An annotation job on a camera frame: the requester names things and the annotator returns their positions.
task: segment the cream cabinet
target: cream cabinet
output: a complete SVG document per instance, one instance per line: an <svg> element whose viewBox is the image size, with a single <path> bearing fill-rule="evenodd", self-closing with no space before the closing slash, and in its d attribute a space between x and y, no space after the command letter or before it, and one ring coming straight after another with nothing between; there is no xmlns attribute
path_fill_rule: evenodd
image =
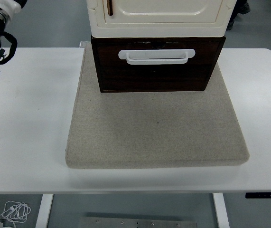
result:
<svg viewBox="0 0 271 228"><path fill-rule="evenodd" d="M87 0L92 36L222 37L236 0Z"/></svg>

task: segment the metal plate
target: metal plate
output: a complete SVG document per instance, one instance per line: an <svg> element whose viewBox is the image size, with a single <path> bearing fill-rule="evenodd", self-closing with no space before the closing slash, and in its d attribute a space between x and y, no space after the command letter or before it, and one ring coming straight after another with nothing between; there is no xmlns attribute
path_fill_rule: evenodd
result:
<svg viewBox="0 0 271 228"><path fill-rule="evenodd" d="M197 228L195 222L81 217L79 228Z"/></svg>

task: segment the gray felt mat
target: gray felt mat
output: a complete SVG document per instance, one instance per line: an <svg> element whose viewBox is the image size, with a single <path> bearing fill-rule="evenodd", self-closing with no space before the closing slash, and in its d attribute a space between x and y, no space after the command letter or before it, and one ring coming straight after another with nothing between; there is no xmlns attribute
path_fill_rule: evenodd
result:
<svg viewBox="0 0 271 228"><path fill-rule="evenodd" d="M205 91L100 93L87 45L65 158L140 169L240 165L249 154L218 65Z"/></svg>

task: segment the charging cable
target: charging cable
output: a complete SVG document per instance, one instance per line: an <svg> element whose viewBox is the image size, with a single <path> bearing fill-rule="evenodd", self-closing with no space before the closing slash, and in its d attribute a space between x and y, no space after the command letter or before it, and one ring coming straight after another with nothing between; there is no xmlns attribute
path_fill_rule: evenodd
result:
<svg viewBox="0 0 271 228"><path fill-rule="evenodd" d="M14 228L15 223L24 223L28 219L28 214L31 212L31 208L26 203L8 201L4 205L4 210L0 214L0 219L6 219L12 222Z"/></svg>

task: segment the drawer front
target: drawer front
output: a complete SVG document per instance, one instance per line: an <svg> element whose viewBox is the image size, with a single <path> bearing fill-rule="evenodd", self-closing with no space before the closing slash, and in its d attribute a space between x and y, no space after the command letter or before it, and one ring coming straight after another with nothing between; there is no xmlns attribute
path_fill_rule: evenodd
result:
<svg viewBox="0 0 271 228"><path fill-rule="evenodd" d="M125 44L102 44L97 51L101 66L127 66L126 60L119 58L121 50L151 49L193 49L196 54L187 64L211 64L219 46L219 41L201 42L138 42Z"/></svg>
<svg viewBox="0 0 271 228"><path fill-rule="evenodd" d="M105 91L204 90L209 65L102 67Z"/></svg>
<svg viewBox="0 0 271 228"><path fill-rule="evenodd" d="M92 38L102 92L204 90L225 38ZM130 65L121 50L194 49L184 64Z"/></svg>

